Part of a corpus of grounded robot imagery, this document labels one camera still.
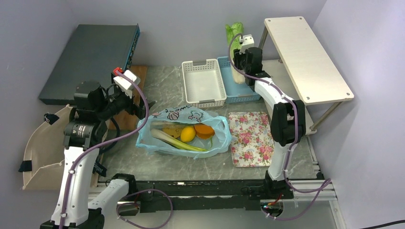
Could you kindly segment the green celery stalks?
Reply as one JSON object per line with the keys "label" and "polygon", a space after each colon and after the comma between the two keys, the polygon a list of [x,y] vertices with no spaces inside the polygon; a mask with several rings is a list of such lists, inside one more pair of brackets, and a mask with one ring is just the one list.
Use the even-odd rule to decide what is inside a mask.
{"label": "green celery stalks", "polygon": [[207,151],[204,148],[200,148],[200,147],[196,147],[196,146],[192,146],[189,144],[186,144],[168,134],[166,134],[165,132],[159,130],[159,129],[151,129],[151,135],[156,138],[159,139],[175,148],[178,149],[182,149],[182,150],[188,150],[188,151],[197,151],[197,152],[205,152]]}

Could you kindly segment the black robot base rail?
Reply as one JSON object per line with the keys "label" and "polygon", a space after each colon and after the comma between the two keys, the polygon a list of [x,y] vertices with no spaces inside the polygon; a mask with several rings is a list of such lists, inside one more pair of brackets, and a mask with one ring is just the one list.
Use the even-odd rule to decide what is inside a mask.
{"label": "black robot base rail", "polygon": [[263,179],[137,180],[136,189],[119,203],[137,203],[141,213],[165,210],[245,209],[260,210],[267,203],[292,200],[293,192],[284,182]]}

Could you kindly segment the light blue printed grocery bag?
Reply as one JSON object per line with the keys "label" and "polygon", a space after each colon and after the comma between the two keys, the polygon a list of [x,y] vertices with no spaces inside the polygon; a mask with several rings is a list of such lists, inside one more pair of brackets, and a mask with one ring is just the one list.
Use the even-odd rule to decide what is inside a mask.
{"label": "light blue printed grocery bag", "polygon": [[[194,159],[207,158],[225,153],[231,142],[229,124],[224,116],[190,105],[171,107],[155,112],[147,120],[139,121],[138,126],[141,124],[144,126],[139,131],[136,147],[143,148],[148,153],[159,152]],[[211,127],[214,135],[206,140],[195,137],[189,143],[183,143],[177,137],[174,143],[168,139],[169,134],[163,132],[165,127],[183,129],[198,124]]]}

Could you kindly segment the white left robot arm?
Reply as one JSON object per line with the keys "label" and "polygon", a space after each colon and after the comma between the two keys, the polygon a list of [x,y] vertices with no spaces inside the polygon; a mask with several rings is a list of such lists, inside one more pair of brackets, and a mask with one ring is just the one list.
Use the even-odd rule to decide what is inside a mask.
{"label": "white left robot arm", "polygon": [[100,148],[116,142],[103,141],[106,121],[123,110],[134,114],[133,91],[138,82],[125,76],[114,78],[115,92],[108,94],[99,82],[78,85],[74,94],[75,107],[64,128],[64,172],[57,205],[51,219],[42,229],[101,229],[107,212],[122,198],[132,200],[138,191],[136,179],[130,174],[116,174],[109,185],[89,201],[91,174]]}

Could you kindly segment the beige canvas tote bag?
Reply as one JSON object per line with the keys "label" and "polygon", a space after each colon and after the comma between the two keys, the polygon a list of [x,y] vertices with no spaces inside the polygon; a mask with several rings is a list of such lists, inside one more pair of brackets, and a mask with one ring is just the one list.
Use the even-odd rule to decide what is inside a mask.
{"label": "beige canvas tote bag", "polygon": [[64,161],[66,149],[84,152],[104,140],[108,130],[93,112],[67,105],[55,114],[46,113],[44,122],[31,135],[19,172],[24,190],[60,190],[64,169],[73,161]]}

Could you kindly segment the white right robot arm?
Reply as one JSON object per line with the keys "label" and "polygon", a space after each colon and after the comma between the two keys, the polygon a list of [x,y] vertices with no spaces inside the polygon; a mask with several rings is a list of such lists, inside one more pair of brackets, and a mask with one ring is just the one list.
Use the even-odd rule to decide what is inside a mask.
{"label": "white right robot arm", "polygon": [[244,51],[230,49],[235,70],[245,83],[272,107],[270,132],[274,140],[274,153],[266,172],[263,192],[275,198],[287,186],[287,167],[295,145],[306,134],[306,112],[302,100],[284,93],[263,70],[262,49],[250,47]]}

